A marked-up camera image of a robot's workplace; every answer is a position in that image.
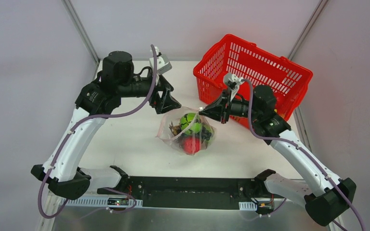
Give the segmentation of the red apple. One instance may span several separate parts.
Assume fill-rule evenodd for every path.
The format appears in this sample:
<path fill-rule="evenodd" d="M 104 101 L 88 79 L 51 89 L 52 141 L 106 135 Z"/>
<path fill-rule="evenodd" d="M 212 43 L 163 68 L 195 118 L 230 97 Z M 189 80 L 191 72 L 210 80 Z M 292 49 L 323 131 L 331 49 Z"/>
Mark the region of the red apple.
<path fill-rule="evenodd" d="M 194 137 L 184 138 L 182 141 L 182 149 L 186 154 L 194 155 L 201 150 L 201 141 Z"/>

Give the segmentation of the clear zip top bag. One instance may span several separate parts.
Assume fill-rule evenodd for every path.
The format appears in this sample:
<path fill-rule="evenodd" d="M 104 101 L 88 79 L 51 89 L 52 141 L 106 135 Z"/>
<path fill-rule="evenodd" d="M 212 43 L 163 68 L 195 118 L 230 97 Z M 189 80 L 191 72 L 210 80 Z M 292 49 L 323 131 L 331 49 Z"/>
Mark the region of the clear zip top bag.
<path fill-rule="evenodd" d="M 213 144 L 216 128 L 199 114 L 199 110 L 181 107 L 163 116 L 157 138 L 171 148 L 193 156 Z"/>

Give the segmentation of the green mangosteen fruit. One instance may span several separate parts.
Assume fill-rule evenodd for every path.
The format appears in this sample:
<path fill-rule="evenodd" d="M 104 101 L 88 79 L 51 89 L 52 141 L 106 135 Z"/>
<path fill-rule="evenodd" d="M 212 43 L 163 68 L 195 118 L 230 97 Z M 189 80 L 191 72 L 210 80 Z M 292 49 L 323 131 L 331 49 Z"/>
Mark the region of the green mangosteen fruit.
<path fill-rule="evenodd" d="M 180 118 L 180 125 L 185 135 L 197 134 L 202 130 L 201 117 L 196 113 L 187 113 Z"/>

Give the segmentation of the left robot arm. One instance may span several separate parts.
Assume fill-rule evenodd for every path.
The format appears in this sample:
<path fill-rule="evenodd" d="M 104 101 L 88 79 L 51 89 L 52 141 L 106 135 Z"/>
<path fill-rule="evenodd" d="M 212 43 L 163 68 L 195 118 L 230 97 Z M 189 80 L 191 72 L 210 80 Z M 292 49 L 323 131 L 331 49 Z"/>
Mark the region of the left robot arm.
<path fill-rule="evenodd" d="M 171 68 L 167 55 L 158 51 L 149 60 L 148 73 L 143 77 L 134 73 L 128 52 L 109 53 L 96 79 L 84 86 L 77 97 L 70 124 L 56 150 L 44 164 L 34 165 L 31 174 L 52 193 L 68 200 L 106 187 L 118 195 L 125 193 L 128 182 L 116 167 L 87 169 L 80 168 L 79 163 L 95 133 L 123 98 L 143 97 L 157 114 L 181 107 L 171 95 L 173 86 L 164 77 Z"/>

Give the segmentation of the dark grape bunch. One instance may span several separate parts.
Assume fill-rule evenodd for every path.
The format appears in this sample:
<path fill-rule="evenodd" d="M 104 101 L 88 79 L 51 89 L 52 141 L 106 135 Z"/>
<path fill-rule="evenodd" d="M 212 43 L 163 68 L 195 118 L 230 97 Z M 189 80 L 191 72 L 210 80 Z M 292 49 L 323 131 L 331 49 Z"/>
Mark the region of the dark grape bunch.
<path fill-rule="evenodd" d="M 202 147 L 205 149 L 209 147 L 209 145 L 214 140 L 214 131 L 210 125 L 203 125 L 202 130 L 200 131 L 200 139 L 202 141 Z"/>

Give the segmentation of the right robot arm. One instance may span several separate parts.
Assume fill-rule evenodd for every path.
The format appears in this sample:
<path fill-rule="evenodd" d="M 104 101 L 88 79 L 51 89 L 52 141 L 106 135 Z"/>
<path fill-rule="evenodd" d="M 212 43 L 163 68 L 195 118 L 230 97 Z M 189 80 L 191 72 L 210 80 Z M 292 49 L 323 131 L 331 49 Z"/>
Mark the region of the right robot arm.
<path fill-rule="evenodd" d="M 231 90 L 224 90 L 217 100 L 199 111 L 221 123 L 230 116 L 246 117 L 253 135 L 278 151 L 303 177 L 305 184 L 289 180 L 273 170 L 255 177 L 254 191 L 260 197 L 277 194 L 304 207 L 307 214 L 321 226 L 334 222 L 351 209 L 361 228 L 365 225 L 352 204 L 356 184 L 342 179 L 322 164 L 292 131 L 290 125 L 275 112 L 276 98 L 268 85 L 251 89 L 250 99 L 235 99 Z"/>

